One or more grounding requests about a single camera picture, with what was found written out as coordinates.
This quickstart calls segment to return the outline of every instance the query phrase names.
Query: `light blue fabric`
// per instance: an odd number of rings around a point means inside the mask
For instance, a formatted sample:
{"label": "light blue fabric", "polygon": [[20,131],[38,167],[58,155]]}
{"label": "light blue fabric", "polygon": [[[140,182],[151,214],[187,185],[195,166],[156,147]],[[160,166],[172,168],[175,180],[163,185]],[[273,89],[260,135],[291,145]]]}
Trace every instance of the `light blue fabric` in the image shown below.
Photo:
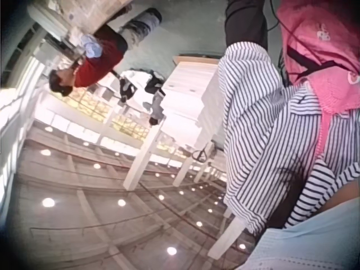
{"label": "light blue fabric", "polygon": [[359,198],[288,229],[268,229],[240,270],[354,269],[360,253]]}
{"label": "light blue fabric", "polygon": [[83,35],[80,40],[87,58],[98,58],[102,55],[102,47],[94,36]]}
{"label": "light blue fabric", "polygon": [[152,98],[152,104],[148,102],[142,103],[142,106],[151,113],[150,116],[158,121],[161,121],[165,116],[163,113],[164,109],[161,106],[163,99],[164,96],[157,91]]}

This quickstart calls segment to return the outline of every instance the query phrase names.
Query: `striped shirt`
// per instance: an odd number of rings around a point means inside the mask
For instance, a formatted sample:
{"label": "striped shirt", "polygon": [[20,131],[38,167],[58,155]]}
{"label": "striped shirt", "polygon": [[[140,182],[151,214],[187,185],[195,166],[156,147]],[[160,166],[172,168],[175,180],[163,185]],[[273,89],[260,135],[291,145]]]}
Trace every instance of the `striped shirt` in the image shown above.
{"label": "striped shirt", "polygon": [[321,109],[309,83],[284,88],[264,48],[240,42],[219,64],[224,95],[224,202],[258,234],[284,199],[300,165],[307,179],[286,227],[307,219],[340,187],[360,176],[360,110],[335,115],[324,153],[314,156]]}

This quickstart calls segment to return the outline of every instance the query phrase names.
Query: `recessed light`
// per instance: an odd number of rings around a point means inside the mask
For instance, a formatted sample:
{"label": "recessed light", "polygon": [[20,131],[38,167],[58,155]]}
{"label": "recessed light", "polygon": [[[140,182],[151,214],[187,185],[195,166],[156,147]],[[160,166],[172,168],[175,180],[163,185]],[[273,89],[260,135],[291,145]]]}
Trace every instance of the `recessed light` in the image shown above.
{"label": "recessed light", "polygon": [[118,205],[119,206],[125,206],[125,204],[126,204],[126,201],[124,201],[123,199],[120,199],[119,201],[118,201]]}
{"label": "recessed light", "polygon": [[52,198],[46,198],[43,200],[44,207],[53,207],[55,205],[55,201]]}
{"label": "recessed light", "polygon": [[167,252],[169,253],[169,255],[173,256],[176,254],[177,250],[174,247],[168,247]]}
{"label": "recessed light", "polygon": [[41,150],[40,153],[44,156],[51,156],[51,152],[49,149]]}

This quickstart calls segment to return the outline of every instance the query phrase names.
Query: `dark hair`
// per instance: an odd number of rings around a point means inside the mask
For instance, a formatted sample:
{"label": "dark hair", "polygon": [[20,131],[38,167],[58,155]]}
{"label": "dark hair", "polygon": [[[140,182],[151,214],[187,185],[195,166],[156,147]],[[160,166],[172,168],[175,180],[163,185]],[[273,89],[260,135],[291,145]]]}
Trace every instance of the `dark hair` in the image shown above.
{"label": "dark hair", "polygon": [[150,123],[151,126],[159,124],[159,121],[157,119],[155,119],[155,118],[152,118],[152,117],[150,117],[148,122]]}
{"label": "dark hair", "polygon": [[49,73],[49,86],[50,90],[55,93],[61,93],[63,97],[67,97],[72,91],[72,86],[60,85],[61,78],[57,75],[56,70],[53,69]]}
{"label": "dark hair", "polygon": [[123,96],[123,97],[120,98],[120,101],[121,101],[122,103],[125,103],[125,102],[126,102],[126,99],[127,99],[126,96]]}

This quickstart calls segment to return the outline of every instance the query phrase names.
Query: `red jacket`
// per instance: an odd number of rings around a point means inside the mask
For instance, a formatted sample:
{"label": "red jacket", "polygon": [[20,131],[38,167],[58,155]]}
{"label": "red jacket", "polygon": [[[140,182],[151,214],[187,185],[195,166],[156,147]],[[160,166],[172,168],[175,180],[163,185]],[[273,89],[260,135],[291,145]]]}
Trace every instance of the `red jacket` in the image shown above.
{"label": "red jacket", "polygon": [[117,47],[118,33],[104,25],[94,36],[102,45],[102,55],[99,58],[85,58],[85,62],[76,72],[75,87],[87,87],[97,83],[123,59],[124,53]]}

